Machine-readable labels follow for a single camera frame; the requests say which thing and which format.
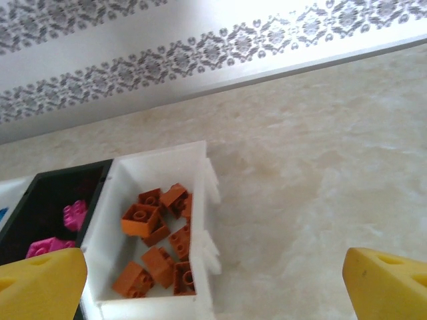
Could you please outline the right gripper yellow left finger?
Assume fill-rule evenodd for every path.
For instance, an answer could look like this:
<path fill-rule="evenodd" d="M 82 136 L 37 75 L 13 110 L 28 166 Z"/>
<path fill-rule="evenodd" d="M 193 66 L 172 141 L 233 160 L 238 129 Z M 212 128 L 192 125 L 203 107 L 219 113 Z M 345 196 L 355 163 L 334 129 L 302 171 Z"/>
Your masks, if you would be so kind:
<path fill-rule="evenodd" d="M 79 248 L 1 266 L 2 319 L 73 319 L 87 279 Z"/>

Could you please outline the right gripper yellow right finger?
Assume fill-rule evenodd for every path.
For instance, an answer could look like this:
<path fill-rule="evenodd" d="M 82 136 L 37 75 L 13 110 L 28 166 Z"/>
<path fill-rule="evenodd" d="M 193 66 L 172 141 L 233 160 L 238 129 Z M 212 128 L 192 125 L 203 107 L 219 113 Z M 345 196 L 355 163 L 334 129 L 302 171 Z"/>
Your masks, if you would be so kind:
<path fill-rule="evenodd" d="M 358 319 L 425 319 L 426 263 L 348 249 L 343 280 Z"/>

